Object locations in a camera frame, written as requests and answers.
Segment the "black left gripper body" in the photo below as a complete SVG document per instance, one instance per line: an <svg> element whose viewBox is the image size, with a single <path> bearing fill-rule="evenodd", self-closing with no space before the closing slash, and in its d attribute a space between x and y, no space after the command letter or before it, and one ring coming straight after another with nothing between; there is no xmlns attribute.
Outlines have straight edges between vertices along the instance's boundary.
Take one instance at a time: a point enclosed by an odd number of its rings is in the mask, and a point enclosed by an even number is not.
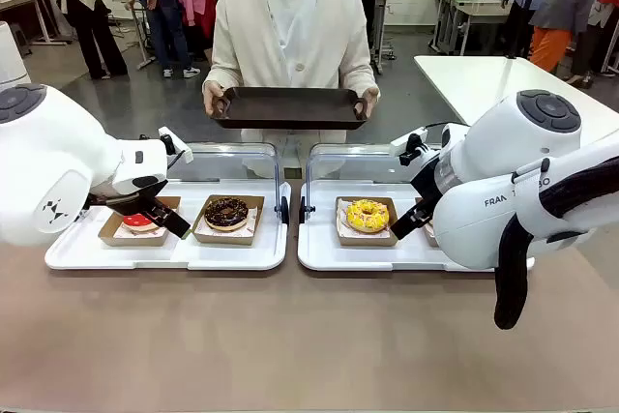
<svg viewBox="0 0 619 413"><path fill-rule="evenodd" d="M165 207L157 199L157 195L166 185L167 181L163 180L134 193L113 197L89 193L85 200L85 209L104 206L118 214L160 214Z"/></svg>

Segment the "person's left hand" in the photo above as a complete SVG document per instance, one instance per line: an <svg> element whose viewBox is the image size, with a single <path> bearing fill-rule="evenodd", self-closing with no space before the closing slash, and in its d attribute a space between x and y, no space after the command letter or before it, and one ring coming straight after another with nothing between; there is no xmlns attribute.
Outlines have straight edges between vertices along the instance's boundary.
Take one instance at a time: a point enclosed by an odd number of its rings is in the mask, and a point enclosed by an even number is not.
<svg viewBox="0 0 619 413"><path fill-rule="evenodd" d="M368 88L355 104L356 117L359 120L367 120L373 112L379 97L380 91L377 87Z"/></svg>

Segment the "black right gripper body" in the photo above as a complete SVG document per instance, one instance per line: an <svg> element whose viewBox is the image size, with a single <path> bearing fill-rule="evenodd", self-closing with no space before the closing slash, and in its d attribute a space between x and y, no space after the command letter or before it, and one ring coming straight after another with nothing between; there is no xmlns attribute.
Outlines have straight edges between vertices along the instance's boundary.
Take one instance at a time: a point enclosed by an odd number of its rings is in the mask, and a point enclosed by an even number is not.
<svg viewBox="0 0 619 413"><path fill-rule="evenodd" d="M421 209L426 214L433 213L436 204L442 197L442 192L438 189L434 179L434 171L438 162L439 157L433 157L420 169L410 182L414 190L422 198L422 206L417 207L417 210Z"/></svg>

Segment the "person's right hand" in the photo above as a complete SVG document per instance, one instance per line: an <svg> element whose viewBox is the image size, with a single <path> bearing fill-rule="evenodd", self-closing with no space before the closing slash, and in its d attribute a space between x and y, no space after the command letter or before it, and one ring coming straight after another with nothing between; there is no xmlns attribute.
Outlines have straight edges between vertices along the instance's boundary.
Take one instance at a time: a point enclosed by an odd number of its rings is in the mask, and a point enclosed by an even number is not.
<svg viewBox="0 0 619 413"><path fill-rule="evenodd" d="M214 80L205 80L202 94L206 114L212 118L222 117L228 105L225 89Z"/></svg>

